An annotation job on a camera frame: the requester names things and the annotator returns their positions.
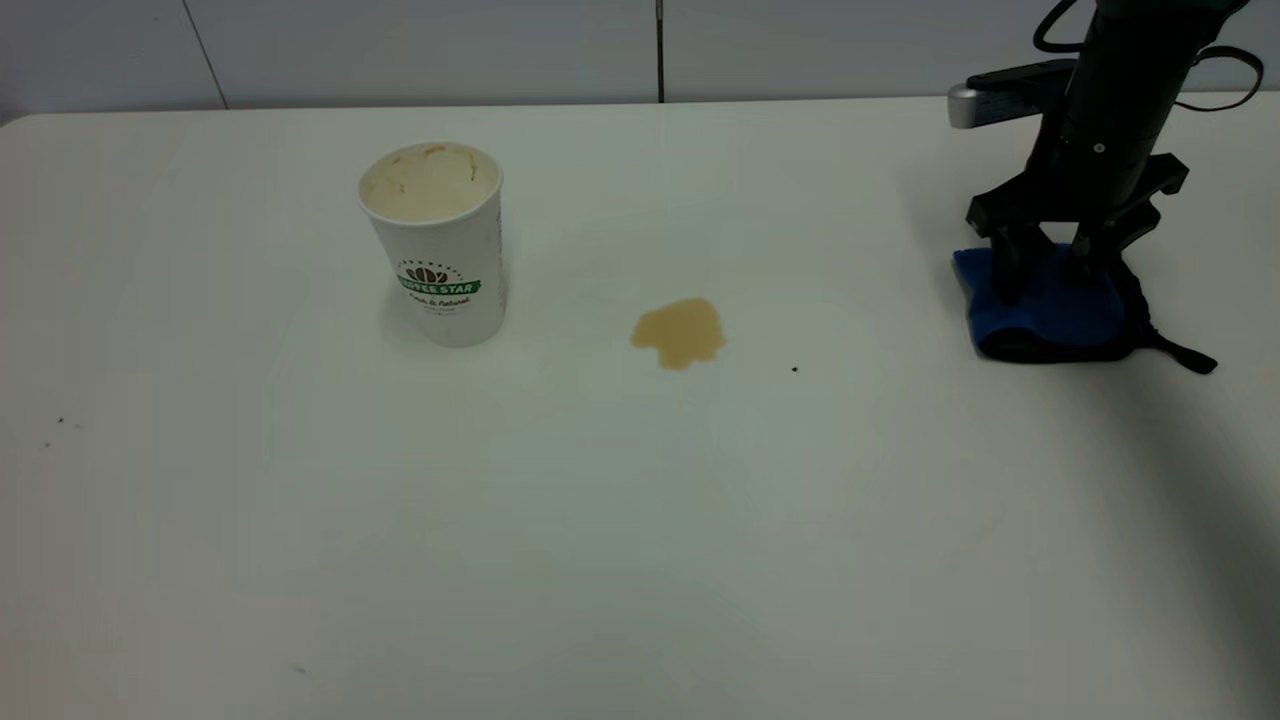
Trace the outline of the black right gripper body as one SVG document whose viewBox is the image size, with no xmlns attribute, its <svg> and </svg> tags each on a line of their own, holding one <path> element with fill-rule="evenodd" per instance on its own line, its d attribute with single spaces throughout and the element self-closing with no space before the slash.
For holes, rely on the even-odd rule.
<svg viewBox="0 0 1280 720">
<path fill-rule="evenodd" d="M 969 205 L 965 222 L 982 238 L 1039 223 L 1115 223 L 1156 193 L 1180 192 L 1189 168 L 1152 140 L 1112 147 L 1082 135 L 1057 110 L 1043 115 L 1021 173 Z"/>
</svg>

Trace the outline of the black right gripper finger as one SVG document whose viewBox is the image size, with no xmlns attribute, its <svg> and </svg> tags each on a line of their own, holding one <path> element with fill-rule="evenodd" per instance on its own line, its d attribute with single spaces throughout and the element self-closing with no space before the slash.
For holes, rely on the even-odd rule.
<svg viewBox="0 0 1280 720">
<path fill-rule="evenodd" d="M 1070 249 L 1070 283 L 1093 282 L 1120 258 L 1124 249 L 1142 236 L 1142 214 L 1126 214 L 1108 222 L 1080 223 Z"/>
<path fill-rule="evenodd" d="M 1014 305 L 1044 260 L 1044 232 L 1039 224 L 998 227 L 989 246 L 993 290 L 1002 304 Z"/>
</svg>

